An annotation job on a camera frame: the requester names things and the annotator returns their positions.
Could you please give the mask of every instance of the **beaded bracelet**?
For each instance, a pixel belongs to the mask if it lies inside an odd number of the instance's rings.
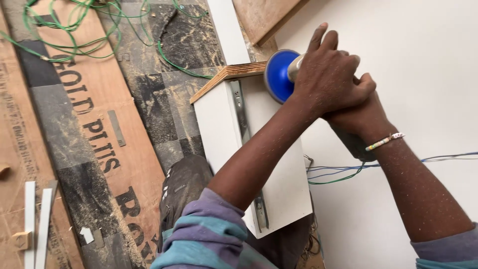
[[[366,151],[371,151],[383,144],[386,144],[388,142],[390,142],[390,140],[393,140],[393,139],[397,139],[397,138],[400,138],[400,137],[404,137],[405,135],[402,134],[402,133],[396,133],[396,134],[391,134],[390,136],[386,137],[386,138],[383,138],[382,140],[376,142],[375,144],[371,145],[371,146],[368,146],[365,148]]]

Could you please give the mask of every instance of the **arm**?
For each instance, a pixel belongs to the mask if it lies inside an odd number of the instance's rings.
[[[359,58],[336,50],[335,31],[330,31],[321,44],[326,29],[323,23],[315,31],[290,98],[208,185],[241,210],[252,203],[282,155],[317,118],[328,111],[360,104],[375,90],[369,76],[359,85],[353,83]]]
[[[368,145],[398,132],[388,121],[376,92],[360,106],[328,113],[324,118],[358,134]],[[431,241],[474,229],[453,196],[402,138],[373,152],[387,177],[412,242]]]

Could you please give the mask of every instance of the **metal strip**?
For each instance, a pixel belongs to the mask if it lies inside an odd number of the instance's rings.
[[[236,109],[236,115],[239,122],[241,141],[244,145],[250,139],[250,130],[249,124],[247,122],[246,106],[242,95],[240,80],[233,80],[230,82],[230,85],[232,98],[234,99],[234,108]],[[262,233],[263,228],[269,229],[269,219],[267,218],[267,211],[262,190],[259,192],[258,196],[254,198],[254,202],[252,204],[256,212],[259,232]]]
[[[116,116],[116,112],[114,110],[108,110],[109,121],[111,121],[111,125],[113,126],[113,131],[115,132],[116,140],[118,141],[119,146],[126,146],[126,141],[124,141],[123,133],[121,132],[120,122],[118,121],[118,117]]]
[[[46,244],[48,243],[48,227],[52,207],[52,189],[43,189],[40,225],[38,225],[38,244],[36,246],[35,269],[45,269]]]
[[[25,250],[25,269],[35,268],[35,181],[25,182],[25,232],[31,232],[31,247]]]

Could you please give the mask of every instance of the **person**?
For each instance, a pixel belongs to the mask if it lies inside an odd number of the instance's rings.
[[[308,239],[310,216],[259,240],[241,219],[285,151],[318,118],[368,145],[398,132],[370,74],[354,77],[360,58],[337,51],[338,34],[325,35],[327,26],[316,29],[293,94],[215,176],[198,156],[170,169],[160,205],[164,244],[152,269],[294,268]],[[477,224],[404,139],[373,152],[419,257],[417,268],[478,268]]]

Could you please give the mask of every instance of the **white wall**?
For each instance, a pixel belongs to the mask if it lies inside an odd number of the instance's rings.
[[[310,0],[276,41],[303,53],[314,29],[329,22],[339,49],[361,57],[357,75],[372,74],[389,119],[419,157],[472,152],[478,151],[477,10],[475,0]],[[302,142],[315,165],[360,164],[322,120]],[[478,160],[427,166],[478,221]],[[416,254],[379,168],[311,190],[327,269],[414,268]]]

